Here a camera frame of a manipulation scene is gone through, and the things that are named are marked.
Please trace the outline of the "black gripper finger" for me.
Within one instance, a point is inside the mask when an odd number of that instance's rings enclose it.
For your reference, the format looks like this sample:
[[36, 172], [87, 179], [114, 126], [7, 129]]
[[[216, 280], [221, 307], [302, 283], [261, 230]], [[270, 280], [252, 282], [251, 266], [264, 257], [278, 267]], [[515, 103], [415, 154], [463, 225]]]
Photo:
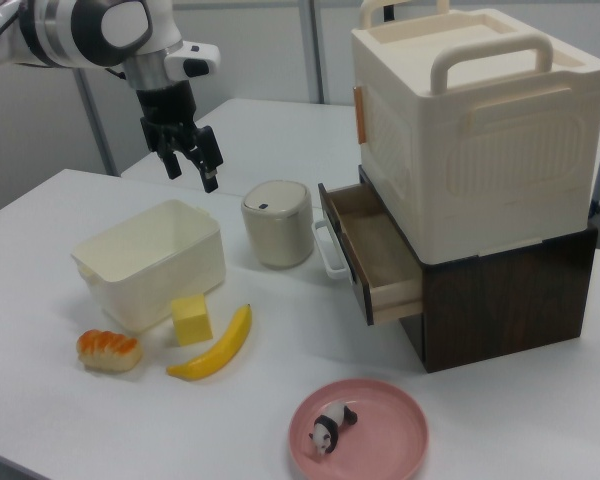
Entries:
[[154, 123], [146, 117], [142, 117], [140, 123], [149, 151], [157, 154], [170, 180], [178, 178], [182, 171], [175, 154], [176, 130], [171, 125]]
[[198, 170], [204, 191], [215, 191], [218, 188], [217, 169], [223, 164], [223, 157], [212, 128], [195, 127], [192, 140], [183, 148], [182, 154]]

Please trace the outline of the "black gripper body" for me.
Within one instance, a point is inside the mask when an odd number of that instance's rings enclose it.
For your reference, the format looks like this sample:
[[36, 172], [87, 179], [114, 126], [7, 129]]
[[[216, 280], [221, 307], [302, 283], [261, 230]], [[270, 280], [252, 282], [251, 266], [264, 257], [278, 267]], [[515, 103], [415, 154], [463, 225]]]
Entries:
[[193, 146], [196, 103], [188, 81], [157, 90], [137, 90], [136, 96], [143, 116], [140, 120], [148, 146], [157, 146], [160, 139], [175, 138], [182, 146]]

